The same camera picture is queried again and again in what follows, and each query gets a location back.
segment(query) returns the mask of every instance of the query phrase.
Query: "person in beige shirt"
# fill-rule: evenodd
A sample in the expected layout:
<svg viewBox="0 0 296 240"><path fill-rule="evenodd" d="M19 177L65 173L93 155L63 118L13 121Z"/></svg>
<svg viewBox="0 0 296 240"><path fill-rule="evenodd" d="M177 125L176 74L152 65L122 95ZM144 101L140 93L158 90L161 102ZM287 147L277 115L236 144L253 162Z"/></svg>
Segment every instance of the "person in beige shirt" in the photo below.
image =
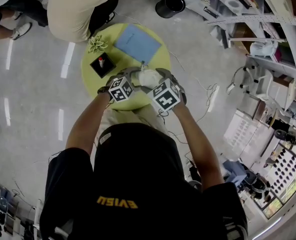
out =
<svg viewBox="0 0 296 240"><path fill-rule="evenodd" d="M49 0L49 29L55 37L68 42L86 41L114 18L117 4L118 0Z"/></svg>

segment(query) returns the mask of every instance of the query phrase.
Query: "black trash can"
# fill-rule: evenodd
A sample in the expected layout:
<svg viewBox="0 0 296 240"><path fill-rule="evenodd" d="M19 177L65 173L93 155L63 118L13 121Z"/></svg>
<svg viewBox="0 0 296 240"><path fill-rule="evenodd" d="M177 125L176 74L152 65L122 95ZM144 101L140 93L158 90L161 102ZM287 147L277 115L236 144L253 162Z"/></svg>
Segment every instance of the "black trash can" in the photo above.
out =
<svg viewBox="0 0 296 240"><path fill-rule="evenodd" d="M168 19L185 8L185 0L161 0L156 4L155 10L160 17Z"/></svg>

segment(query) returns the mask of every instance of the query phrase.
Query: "blue object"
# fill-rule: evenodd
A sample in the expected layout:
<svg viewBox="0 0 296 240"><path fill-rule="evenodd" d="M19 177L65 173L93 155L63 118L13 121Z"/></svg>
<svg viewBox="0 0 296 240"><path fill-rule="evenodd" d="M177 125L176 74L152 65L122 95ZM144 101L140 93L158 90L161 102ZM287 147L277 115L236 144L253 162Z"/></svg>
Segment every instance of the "blue object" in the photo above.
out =
<svg viewBox="0 0 296 240"><path fill-rule="evenodd" d="M129 24L114 46L135 60L148 64L162 45L140 28Z"/></svg>
<svg viewBox="0 0 296 240"><path fill-rule="evenodd" d="M228 172L230 172L230 175L225 182L232 182L238 187L247 177L247 173L239 161L234 162L227 160L222 165Z"/></svg>

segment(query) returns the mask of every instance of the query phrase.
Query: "small bottle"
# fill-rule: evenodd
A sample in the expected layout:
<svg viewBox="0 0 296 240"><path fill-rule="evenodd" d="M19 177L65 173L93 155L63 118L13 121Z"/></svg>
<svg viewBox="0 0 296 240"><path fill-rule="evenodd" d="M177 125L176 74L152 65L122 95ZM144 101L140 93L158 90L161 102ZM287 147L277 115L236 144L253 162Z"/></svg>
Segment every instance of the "small bottle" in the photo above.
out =
<svg viewBox="0 0 296 240"><path fill-rule="evenodd" d="M99 60L100 67L103 69L104 68L104 62L105 62L105 60L102 57L99 57L98 60Z"/></svg>

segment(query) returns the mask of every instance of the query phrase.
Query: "black box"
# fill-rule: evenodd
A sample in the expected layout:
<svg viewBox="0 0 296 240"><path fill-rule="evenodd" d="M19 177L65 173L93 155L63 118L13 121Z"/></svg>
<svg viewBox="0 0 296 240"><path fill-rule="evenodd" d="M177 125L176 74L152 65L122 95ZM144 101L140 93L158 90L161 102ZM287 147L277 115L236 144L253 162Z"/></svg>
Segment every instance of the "black box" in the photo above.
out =
<svg viewBox="0 0 296 240"><path fill-rule="evenodd" d="M99 58L102 58L104 60L103 62L103 68L99 64ZM97 73L100 78L103 78L105 75L107 75L110 71L112 71L116 65L113 63L113 61L109 58L107 53L103 53L98 58L96 58L90 66L93 68L93 70Z"/></svg>

